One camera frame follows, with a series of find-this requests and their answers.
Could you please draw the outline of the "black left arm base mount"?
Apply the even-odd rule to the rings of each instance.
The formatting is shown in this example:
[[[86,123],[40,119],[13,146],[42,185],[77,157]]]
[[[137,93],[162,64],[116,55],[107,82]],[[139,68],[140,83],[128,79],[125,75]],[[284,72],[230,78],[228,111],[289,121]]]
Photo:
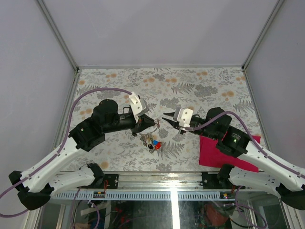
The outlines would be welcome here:
[[[119,184],[118,174],[105,174],[100,166],[91,163],[88,168],[93,172],[94,180],[88,185],[88,188],[117,189]]]

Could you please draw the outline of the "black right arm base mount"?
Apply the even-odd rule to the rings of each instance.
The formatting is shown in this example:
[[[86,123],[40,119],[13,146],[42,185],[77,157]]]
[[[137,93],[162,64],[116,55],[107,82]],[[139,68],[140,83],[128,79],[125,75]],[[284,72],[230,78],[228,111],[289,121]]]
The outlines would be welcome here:
[[[238,167],[225,164],[219,172],[202,172],[201,182],[199,183],[203,189],[232,189],[233,187],[246,186],[246,184],[237,184],[233,179],[233,172],[238,171]]]

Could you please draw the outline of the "red tagged key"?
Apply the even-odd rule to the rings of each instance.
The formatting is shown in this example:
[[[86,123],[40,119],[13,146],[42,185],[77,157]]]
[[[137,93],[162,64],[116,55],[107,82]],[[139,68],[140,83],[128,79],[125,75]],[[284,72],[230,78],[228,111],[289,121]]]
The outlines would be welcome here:
[[[154,146],[153,143],[152,144],[148,144],[149,153],[152,154],[154,151],[161,149],[161,147],[162,147],[162,143],[161,142],[159,142],[159,144],[156,145],[156,146]]]

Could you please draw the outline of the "large metal keyring with clips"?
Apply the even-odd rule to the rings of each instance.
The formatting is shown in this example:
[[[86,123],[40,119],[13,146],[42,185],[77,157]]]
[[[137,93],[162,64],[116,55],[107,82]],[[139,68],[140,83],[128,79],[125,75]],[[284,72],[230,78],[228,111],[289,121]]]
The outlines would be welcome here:
[[[152,131],[150,131],[146,134],[140,134],[140,140],[142,141],[142,144],[145,147],[148,147],[148,145],[153,144],[153,133],[156,132],[160,128],[159,119],[155,119],[154,123],[155,123],[155,126],[154,126],[155,128]]]

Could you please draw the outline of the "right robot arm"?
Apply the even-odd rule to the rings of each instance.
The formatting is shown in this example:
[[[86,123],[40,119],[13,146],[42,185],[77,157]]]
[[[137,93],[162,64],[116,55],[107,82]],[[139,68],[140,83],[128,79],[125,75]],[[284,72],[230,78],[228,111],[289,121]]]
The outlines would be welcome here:
[[[216,148],[227,156],[248,162],[260,172],[246,172],[234,165],[224,165],[217,176],[218,185],[244,186],[267,192],[286,205],[305,209],[305,170],[262,147],[234,112],[220,107],[208,111],[202,119],[188,108],[176,108],[164,118],[180,134],[186,132],[217,141]]]

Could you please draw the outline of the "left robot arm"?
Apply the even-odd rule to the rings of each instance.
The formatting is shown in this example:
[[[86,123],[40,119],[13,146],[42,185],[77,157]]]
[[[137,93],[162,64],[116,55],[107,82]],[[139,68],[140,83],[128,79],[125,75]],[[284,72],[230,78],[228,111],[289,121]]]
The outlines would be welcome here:
[[[118,104],[114,100],[102,100],[89,118],[69,132],[62,146],[32,168],[9,174],[22,205],[27,210],[35,210],[45,205],[51,197],[72,188],[102,188],[104,172],[96,163],[88,163],[64,175],[59,175],[59,172],[74,159],[103,143],[107,133],[130,129],[132,135],[136,136],[154,126],[155,122],[146,115],[147,111],[147,103],[143,99],[131,99],[128,111],[122,114],[118,113]]]

